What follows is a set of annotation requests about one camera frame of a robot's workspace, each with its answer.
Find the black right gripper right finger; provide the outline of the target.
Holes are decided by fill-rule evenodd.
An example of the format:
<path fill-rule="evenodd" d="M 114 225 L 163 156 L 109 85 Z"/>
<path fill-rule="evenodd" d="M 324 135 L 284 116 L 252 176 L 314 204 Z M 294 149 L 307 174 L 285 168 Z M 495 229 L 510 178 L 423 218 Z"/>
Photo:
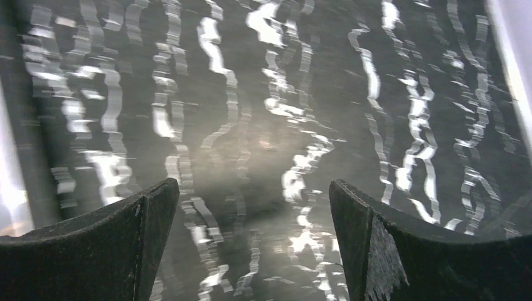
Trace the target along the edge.
<path fill-rule="evenodd" d="M 351 300 L 530 300 L 531 236 L 496 240 L 428 223 L 330 183 Z"/>

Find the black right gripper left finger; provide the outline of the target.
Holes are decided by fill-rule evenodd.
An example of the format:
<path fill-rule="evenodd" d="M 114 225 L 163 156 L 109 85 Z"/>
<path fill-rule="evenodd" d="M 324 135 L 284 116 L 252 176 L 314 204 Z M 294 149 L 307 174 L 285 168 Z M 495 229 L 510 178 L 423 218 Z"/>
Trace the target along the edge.
<path fill-rule="evenodd" d="M 173 223 L 167 178 L 89 213 L 1 238 L 2 300 L 148 300 Z"/>

